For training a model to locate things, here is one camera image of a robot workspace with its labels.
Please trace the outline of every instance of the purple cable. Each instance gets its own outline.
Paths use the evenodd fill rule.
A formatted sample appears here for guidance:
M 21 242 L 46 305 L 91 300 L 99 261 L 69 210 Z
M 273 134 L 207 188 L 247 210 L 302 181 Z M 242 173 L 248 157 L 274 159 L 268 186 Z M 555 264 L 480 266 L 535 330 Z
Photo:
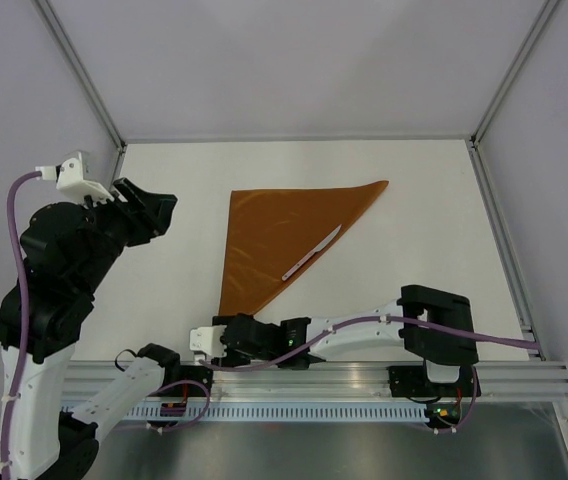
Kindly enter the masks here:
M 174 432 L 176 430 L 183 430 L 185 428 L 192 427 L 197 422 L 199 422 L 204 417 L 204 415 L 206 415 L 206 412 L 208 412 L 208 409 L 211 406 L 211 392 L 208 390 L 208 388 L 206 388 L 206 385 L 204 385 L 203 383 L 200 383 L 198 381 L 195 381 L 195 380 L 180 380 L 179 382 L 169 383 L 168 385 L 160 388 L 159 390 L 156 390 L 153 393 L 150 393 L 148 396 L 152 397 L 153 395 L 157 395 L 158 393 L 165 392 L 166 390 L 177 387 L 179 385 L 194 385 L 197 388 L 199 388 L 200 390 L 202 390 L 202 392 L 204 392 L 204 395 L 206 396 L 206 405 L 204 405 L 204 408 L 202 409 L 202 411 L 193 420 L 189 420 L 186 423 L 180 423 L 179 425 L 175 425 L 174 427 L 162 428 L 162 432 Z M 117 428 L 118 431 L 122 431 L 122 430 L 144 430 L 144 429 L 147 429 L 146 424 L 143 424 L 143 425 L 139 425 L 139 424 L 138 425 L 123 425 L 123 426 Z
M 15 196 L 17 190 L 32 178 L 42 176 L 42 172 L 31 172 L 22 175 L 13 182 L 8 191 L 6 199 L 6 217 L 8 219 L 8 233 L 11 238 L 11 247 L 13 248 L 13 257 L 15 258 L 15 266 L 17 267 L 17 282 L 20 286 L 21 300 L 21 331 L 20 331 L 20 348 L 17 355 L 17 364 L 15 365 L 15 373 L 8 391 L 9 397 L 16 397 L 22 382 L 24 374 L 24 365 L 26 364 L 26 348 L 28 345 L 28 328 L 29 328 L 29 302 L 28 302 L 28 282 L 26 280 L 26 269 L 24 268 L 24 260 L 22 259 L 22 251 L 20 250 L 20 241 L 17 234 L 17 221 L 15 220 Z M 2 427 L 0 429 L 0 462 L 5 466 L 2 468 L 2 480 L 9 480 L 11 477 L 9 462 L 9 440 L 11 438 L 11 420 L 13 418 L 13 410 L 15 401 L 6 402 L 4 407 L 4 416 L 2 417 Z
M 248 365 L 245 367 L 220 367 L 218 365 L 213 365 L 212 363 L 205 362 L 204 360 L 200 360 L 199 363 L 211 370 L 217 372 L 257 372 L 259 370 L 264 370 L 265 368 L 273 367 L 279 363 L 282 363 L 289 358 L 294 357 L 295 355 L 302 353 L 307 348 L 312 347 L 316 343 L 323 340 L 325 337 L 332 335 L 334 332 L 341 330 L 342 328 L 350 327 L 351 325 L 357 325 L 359 323 L 367 323 L 367 322 L 380 322 L 381 317 L 362 317 L 362 318 L 354 318 L 352 320 L 345 320 L 340 323 L 336 323 L 333 325 L 332 331 L 325 330 L 315 338 L 312 338 L 304 345 L 300 345 L 297 348 L 294 348 L 290 352 L 278 357 L 274 360 L 269 360 L 268 362 L 258 363 L 256 365 Z M 490 343 L 497 343 L 499 345 L 506 345 L 509 347 L 514 348 L 523 348 L 526 350 L 539 350 L 540 344 L 537 342 L 531 342 L 528 340 L 516 340 L 513 338 L 503 338 L 503 337 L 493 337 L 491 335 L 484 335 L 482 333 L 474 333 L 474 332 L 467 332 L 466 330 L 458 330 L 456 328 L 445 327 L 443 325 L 438 325 L 436 323 L 428 323 L 423 322 L 422 320 L 417 320 L 415 318 L 405 318 L 405 317 L 393 317 L 390 315 L 386 315 L 387 322 L 401 322 L 409 325 L 417 325 L 421 328 L 427 328 L 430 330 L 436 330 L 438 332 L 447 333 L 449 335 L 453 335 L 456 337 L 461 338 L 468 338 L 471 340 L 475 340 L 476 342 L 490 342 Z

